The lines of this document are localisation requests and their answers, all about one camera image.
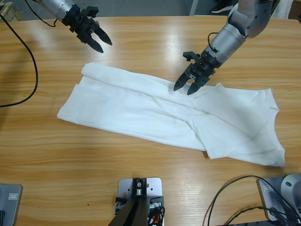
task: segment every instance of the black cable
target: black cable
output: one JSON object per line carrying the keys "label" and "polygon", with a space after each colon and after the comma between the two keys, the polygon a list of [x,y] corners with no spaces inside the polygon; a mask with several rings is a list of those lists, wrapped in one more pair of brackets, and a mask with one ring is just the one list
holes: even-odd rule
{"label": "black cable", "polygon": [[[230,224],[235,218],[237,218],[240,214],[245,213],[245,212],[250,211],[250,210],[254,210],[254,209],[260,209],[260,210],[268,210],[268,211],[271,211],[271,209],[265,208],[265,207],[263,207],[263,206],[251,207],[251,208],[248,208],[248,209],[245,209],[245,210],[240,211],[238,214],[236,214],[234,217],[232,217],[231,220],[229,220],[225,225],[229,225],[229,224]],[[285,215],[285,216],[291,216],[291,215],[287,215],[287,214],[285,214],[285,213],[281,213],[281,212],[279,212],[279,211],[278,211],[278,213],[283,214],[283,215]]]}
{"label": "black cable", "polygon": [[5,217],[5,212],[4,210],[0,210],[0,226],[3,225],[3,219]]}
{"label": "black cable", "polygon": [[25,101],[29,100],[33,96],[33,94],[37,91],[37,88],[38,88],[39,74],[38,74],[38,68],[37,68],[36,60],[34,59],[34,56],[31,52],[31,50],[29,49],[29,47],[25,44],[25,42],[21,39],[21,37],[15,32],[15,30],[9,25],[9,23],[6,21],[6,19],[1,14],[0,14],[0,17],[4,21],[4,23],[6,23],[6,25],[10,28],[10,30],[15,34],[15,36],[20,40],[20,42],[25,46],[27,51],[29,52],[30,56],[32,57],[34,70],[35,70],[35,73],[36,73],[36,84],[34,86],[34,89],[33,89],[32,93],[27,98],[25,98],[24,100],[21,100],[19,102],[13,103],[13,104],[0,105],[0,107],[10,107],[10,106],[19,105],[21,103],[24,103]]}
{"label": "black cable", "polygon": [[211,44],[210,44],[210,35],[212,35],[212,34],[218,34],[218,32],[211,32],[210,34],[208,34],[208,37],[207,37],[207,39],[208,39],[208,45],[209,45],[210,49],[211,49],[214,53],[217,53],[218,50],[217,50],[216,48],[213,48],[213,47],[211,46]]}
{"label": "black cable", "polygon": [[165,208],[163,206],[161,206],[159,208],[155,208],[149,217],[147,225],[148,226],[154,226],[154,225],[162,226],[164,215],[165,215]]}
{"label": "black cable", "polygon": [[274,191],[281,197],[281,199],[294,211],[294,213],[296,214],[296,218],[298,218],[298,220],[301,221],[301,217],[299,216],[299,214],[297,213],[297,211],[292,207],[292,205],[274,188],[274,186],[272,186],[267,180],[259,177],[259,176],[255,176],[255,175],[247,175],[247,176],[243,176],[243,177],[240,177],[240,178],[237,178],[229,183],[227,183],[226,185],[224,185],[218,192],[217,194],[215,195],[215,197],[213,198],[213,201],[211,203],[211,208],[210,208],[210,212],[209,212],[209,215],[208,215],[208,222],[207,222],[207,225],[209,226],[210,224],[210,218],[211,218],[211,214],[212,214],[212,211],[213,211],[213,207],[214,207],[214,204],[216,202],[216,199],[217,197],[220,195],[220,193],[228,186],[230,186],[231,184],[235,183],[236,181],[239,181],[239,180],[242,180],[244,178],[258,178],[258,179],[261,179],[263,180],[265,183],[267,183],[271,188],[274,189]]}
{"label": "black cable", "polygon": [[31,8],[31,6],[29,5],[29,3],[28,3],[28,1],[27,0],[24,0],[25,2],[26,2],[26,4],[28,5],[28,7],[29,7],[29,9],[32,11],[32,13],[35,15],[35,16],[37,16],[37,18],[39,18],[40,19],[40,21],[42,21],[43,23],[45,23],[45,24],[47,24],[49,27],[56,27],[56,22],[57,22],[57,19],[55,20],[55,22],[53,23],[53,25],[51,25],[51,24],[48,24],[46,21],[44,21],[32,8]]}

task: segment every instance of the wooden table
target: wooden table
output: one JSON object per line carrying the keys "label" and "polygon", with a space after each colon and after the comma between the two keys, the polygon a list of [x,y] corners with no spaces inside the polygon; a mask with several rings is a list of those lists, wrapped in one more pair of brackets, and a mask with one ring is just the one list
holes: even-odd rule
{"label": "wooden table", "polygon": [[[265,167],[228,158],[210,160],[200,151],[83,127],[56,118],[85,63],[100,62],[137,73],[176,81],[188,62],[184,51],[201,52],[207,35],[219,31],[226,17],[99,18],[113,46],[104,54],[79,42],[68,28],[40,21],[11,25],[33,51],[40,73],[37,93],[28,102],[0,109],[1,183],[22,184],[17,226],[106,226],[113,218],[118,181],[160,177],[167,226],[199,226],[218,189],[242,175],[261,177],[301,173],[301,26],[272,19],[257,38],[248,40],[211,77],[239,89],[272,88],[280,108],[279,140],[286,167]],[[26,49],[0,24],[0,102],[27,96],[34,85]],[[237,211],[262,205],[255,179],[225,190],[212,216],[223,224]],[[253,210],[236,222],[264,220]]]}

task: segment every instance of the white cloth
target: white cloth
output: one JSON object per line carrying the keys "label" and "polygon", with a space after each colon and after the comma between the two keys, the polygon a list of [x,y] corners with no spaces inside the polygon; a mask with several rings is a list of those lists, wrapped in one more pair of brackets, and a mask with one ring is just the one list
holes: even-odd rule
{"label": "white cloth", "polygon": [[284,166],[275,134],[279,109],[267,90],[204,86],[188,96],[189,84],[90,63],[82,70],[59,119],[154,142],[207,151],[211,159],[230,157]]}
{"label": "white cloth", "polygon": [[290,14],[293,0],[281,0],[276,6],[275,11],[273,12],[271,18],[282,18],[288,19]]}

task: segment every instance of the robotic arm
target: robotic arm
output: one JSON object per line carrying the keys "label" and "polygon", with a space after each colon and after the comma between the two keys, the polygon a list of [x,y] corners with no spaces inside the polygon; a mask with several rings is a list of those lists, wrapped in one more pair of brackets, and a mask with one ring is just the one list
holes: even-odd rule
{"label": "robotic arm", "polygon": [[52,15],[54,15],[64,25],[70,26],[70,31],[76,32],[77,37],[87,43],[97,52],[103,53],[103,49],[97,41],[92,39],[91,34],[95,33],[103,42],[112,45],[108,35],[99,27],[99,23],[92,18],[98,13],[97,7],[88,6],[81,11],[72,0],[33,0]]}
{"label": "robotic arm", "polygon": [[204,86],[209,81],[209,76],[215,73],[214,69],[225,63],[246,38],[256,37],[263,31],[269,22],[272,3],[272,0],[239,0],[230,11],[226,25],[212,42],[208,40],[208,46],[201,54],[183,53],[187,61],[194,59],[195,63],[190,64],[180,76],[174,85],[174,91],[182,88],[189,79],[195,81],[191,84],[188,95]]}

